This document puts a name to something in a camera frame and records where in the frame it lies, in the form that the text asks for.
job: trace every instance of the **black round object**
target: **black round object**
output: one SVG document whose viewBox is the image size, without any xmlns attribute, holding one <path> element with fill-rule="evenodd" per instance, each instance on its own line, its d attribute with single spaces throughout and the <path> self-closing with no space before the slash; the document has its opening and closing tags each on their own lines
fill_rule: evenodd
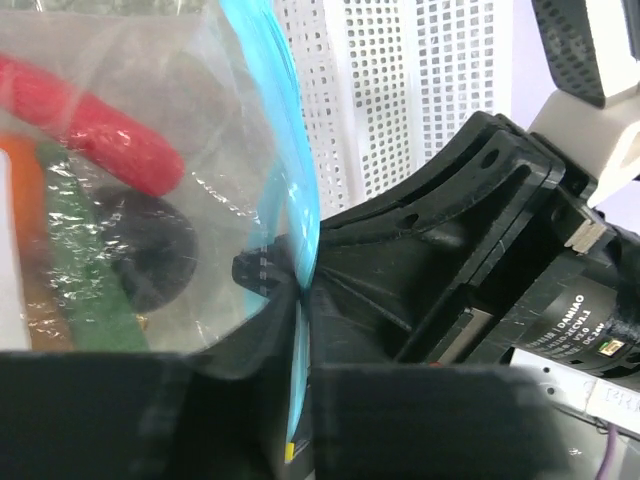
<svg viewBox="0 0 640 480">
<path fill-rule="evenodd" d="M 576 258 L 584 265 L 580 275 L 559 277 L 556 298 L 541 309 L 517 346 L 637 390 L 640 237 L 616 231 L 604 251 Z"/>
<path fill-rule="evenodd" d="M 157 310 L 189 284 L 198 262 L 191 223 L 166 201 L 129 188 L 94 195 L 112 268 L 136 313 Z"/>
</svg>

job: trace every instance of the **plastic bag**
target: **plastic bag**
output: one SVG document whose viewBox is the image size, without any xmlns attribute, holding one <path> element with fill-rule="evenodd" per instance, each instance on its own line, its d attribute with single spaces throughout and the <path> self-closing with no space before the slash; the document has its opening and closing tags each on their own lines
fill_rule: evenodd
<svg viewBox="0 0 640 480">
<path fill-rule="evenodd" d="M 290 58 L 250 33 L 266 4 L 155 3 L 0 16 L 24 298 L 0 348 L 204 348 L 259 307 L 231 261 L 276 233 L 310 281 L 317 189 Z"/>
</svg>

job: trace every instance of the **cable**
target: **cable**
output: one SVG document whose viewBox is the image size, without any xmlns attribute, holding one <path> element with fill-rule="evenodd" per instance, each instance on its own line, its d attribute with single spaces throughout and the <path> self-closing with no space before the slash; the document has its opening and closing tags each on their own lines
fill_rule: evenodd
<svg viewBox="0 0 640 480">
<path fill-rule="evenodd" d="M 581 422 L 584 422 L 588 425 L 591 425 L 592 427 L 595 427 L 596 431 L 600 434 L 600 435 L 607 435 L 608 431 L 607 431 L 607 422 L 605 422 L 604 420 L 598 418 L 598 417 L 591 417 L 590 415 L 586 415 L 586 414 L 582 414 L 580 412 L 575 412 L 572 411 L 570 409 L 568 409 L 567 407 L 563 407 L 559 404 L 554 404 L 553 408 L 555 410 L 557 410 L 560 413 L 564 413 L 565 415 L 570 416 L 571 418 L 574 418 L 576 420 L 580 420 Z M 629 432 L 626 431 L 624 429 L 620 429 L 620 427 L 618 427 L 618 436 L 619 437 L 626 437 L 626 438 L 630 438 L 632 440 L 635 440 L 636 442 L 640 442 L 640 435 L 634 433 L 634 432 Z"/>
<path fill-rule="evenodd" d="M 616 451 L 616 442 L 618 440 L 618 427 L 613 423 L 607 424 L 607 447 L 604 451 L 604 458 L 596 474 L 596 480 L 607 480 L 609 478 L 609 470 L 613 464 L 613 457 Z"/>
</svg>

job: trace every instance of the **white perforated panel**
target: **white perforated panel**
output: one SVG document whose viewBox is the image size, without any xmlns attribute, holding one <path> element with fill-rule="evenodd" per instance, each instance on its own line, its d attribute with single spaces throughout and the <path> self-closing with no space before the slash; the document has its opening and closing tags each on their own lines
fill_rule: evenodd
<svg viewBox="0 0 640 480">
<path fill-rule="evenodd" d="M 344 4 L 355 110 L 366 119 L 360 167 L 370 198 L 411 174 L 404 24 L 397 1 Z"/>
<path fill-rule="evenodd" d="M 504 37 L 508 27 L 497 24 L 505 16 L 496 16 L 494 11 L 497 6 L 504 9 L 509 2 L 416 3 L 424 150 L 428 160 L 474 111 L 495 111 L 496 68 L 501 67 L 498 74 L 503 76 L 510 75 L 510 68 L 509 63 L 496 63 L 496 38 L 500 34 Z"/>
<path fill-rule="evenodd" d="M 323 218 L 349 206 L 338 79 L 322 2 L 276 0 L 276 15 L 288 36 L 302 91 L 303 117 L 318 176 Z"/>
<path fill-rule="evenodd" d="M 411 175 L 473 111 L 509 114 L 512 1 L 274 0 L 323 217 Z"/>
</svg>

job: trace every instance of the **label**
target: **label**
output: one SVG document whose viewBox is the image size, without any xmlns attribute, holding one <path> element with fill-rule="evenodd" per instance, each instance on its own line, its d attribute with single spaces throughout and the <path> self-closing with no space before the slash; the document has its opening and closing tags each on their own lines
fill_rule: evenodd
<svg viewBox="0 0 640 480">
<path fill-rule="evenodd" d="M 578 277 L 547 307 L 519 343 L 554 360 L 600 345 L 615 299 L 614 290 Z"/>
<path fill-rule="evenodd" d="M 586 413 L 640 434 L 640 395 L 628 388 L 598 380 Z"/>
</svg>

